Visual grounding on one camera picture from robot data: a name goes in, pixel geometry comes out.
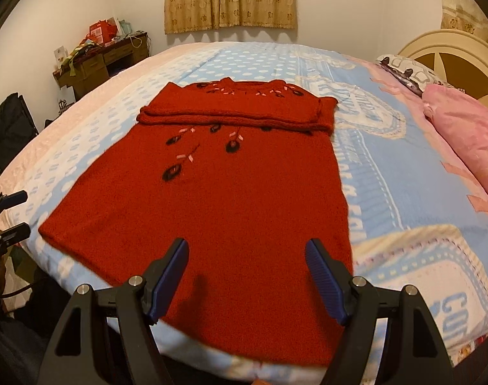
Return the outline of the red gift bag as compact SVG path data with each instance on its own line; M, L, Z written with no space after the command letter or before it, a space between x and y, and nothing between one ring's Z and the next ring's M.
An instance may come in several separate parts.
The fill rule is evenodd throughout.
M89 38L99 45L108 44L117 36L117 26L107 20L100 20L89 26Z

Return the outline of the red knitted sweater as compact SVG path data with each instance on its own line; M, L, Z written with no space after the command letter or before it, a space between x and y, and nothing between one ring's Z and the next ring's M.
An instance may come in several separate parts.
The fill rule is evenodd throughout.
M183 238L189 261L168 325L257 362L325 365L342 328L305 246L317 238L352 263L336 104L282 80L169 83L39 233L112 285Z

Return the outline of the colourful cloth pile on desk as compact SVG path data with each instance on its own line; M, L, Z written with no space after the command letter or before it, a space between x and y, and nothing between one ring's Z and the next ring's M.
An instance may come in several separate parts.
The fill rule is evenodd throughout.
M98 47L98 44L95 43L95 41L93 41L91 39L85 39L76 48L74 48L73 51L65 58L65 60L61 64L62 69L64 69L65 67L68 67L69 71L70 71L70 76L75 77L76 76L76 70L74 67L74 62L78 58L85 56L85 54L88 53L89 50L96 49L97 47Z

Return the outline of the white patterned pillow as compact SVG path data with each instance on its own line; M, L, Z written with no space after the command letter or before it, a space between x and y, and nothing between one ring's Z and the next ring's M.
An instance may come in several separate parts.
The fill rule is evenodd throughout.
M435 71L414 59L387 54L379 56L376 62L419 98L431 84L451 88L451 85L438 77Z

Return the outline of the white card on desk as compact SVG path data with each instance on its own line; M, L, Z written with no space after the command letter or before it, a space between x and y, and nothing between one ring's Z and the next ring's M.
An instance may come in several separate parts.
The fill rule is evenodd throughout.
M54 57L55 57L55 60L56 60L57 68L60 68L61 65L64 63L64 61L68 57L68 51L67 51L67 49L64 46L60 46L60 47L58 47L58 49L56 49L53 52L53 54L54 54Z

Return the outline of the pink quilt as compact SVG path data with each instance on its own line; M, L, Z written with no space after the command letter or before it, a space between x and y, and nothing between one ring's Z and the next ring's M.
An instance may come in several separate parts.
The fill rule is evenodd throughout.
M460 90L430 84L424 115L488 194L488 108Z

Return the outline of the black folding chair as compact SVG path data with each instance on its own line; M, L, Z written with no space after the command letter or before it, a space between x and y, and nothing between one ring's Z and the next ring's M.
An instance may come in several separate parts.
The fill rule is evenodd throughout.
M38 134L24 98L10 94L0 104L0 174Z

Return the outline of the white paper bag with logo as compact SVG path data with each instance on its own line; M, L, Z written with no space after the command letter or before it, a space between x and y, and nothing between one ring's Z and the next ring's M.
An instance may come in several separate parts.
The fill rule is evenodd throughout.
M67 111L74 103L76 103L76 97L73 87L64 86L59 89L57 95L58 102L58 114L62 115Z

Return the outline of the cream and brown headboard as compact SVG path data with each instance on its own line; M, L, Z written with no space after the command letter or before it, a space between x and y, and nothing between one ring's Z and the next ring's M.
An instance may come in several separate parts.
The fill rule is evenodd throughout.
M434 30L406 44L399 54L429 67L443 81L464 90L488 108L485 41L460 30Z

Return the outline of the dark brown wooden desk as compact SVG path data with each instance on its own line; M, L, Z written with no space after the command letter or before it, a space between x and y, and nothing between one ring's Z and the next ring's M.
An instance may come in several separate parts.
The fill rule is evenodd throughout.
M69 64L52 73L59 88L72 88L76 100L95 90L118 73L149 57L146 32L135 33L107 47L92 47L73 60L74 74Z

